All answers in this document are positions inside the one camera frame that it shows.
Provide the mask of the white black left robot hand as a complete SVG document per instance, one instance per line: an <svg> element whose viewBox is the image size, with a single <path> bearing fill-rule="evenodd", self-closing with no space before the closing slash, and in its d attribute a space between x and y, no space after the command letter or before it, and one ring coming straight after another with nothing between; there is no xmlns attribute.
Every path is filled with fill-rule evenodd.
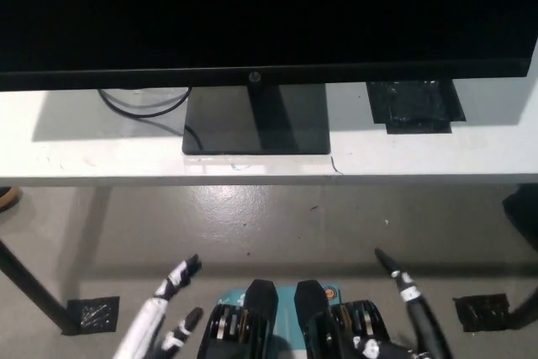
<svg viewBox="0 0 538 359"><path fill-rule="evenodd" d="M201 270L197 254L181 261L148 298L119 344L115 358L174 358L188 341L203 317L203 309L192 309L177 326L158 337L167 307L175 296L188 286Z"/></svg>

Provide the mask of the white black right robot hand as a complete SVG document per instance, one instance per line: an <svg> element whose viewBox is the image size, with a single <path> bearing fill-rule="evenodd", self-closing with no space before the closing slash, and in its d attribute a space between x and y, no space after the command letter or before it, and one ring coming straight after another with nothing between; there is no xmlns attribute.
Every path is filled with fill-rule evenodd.
<svg viewBox="0 0 538 359"><path fill-rule="evenodd" d="M353 346L360 358L452 358L452 352L440 324L415 280L390 255L380 248L375 255L396 282L417 339L414 351L380 336L369 335L353 338Z"/></svg>

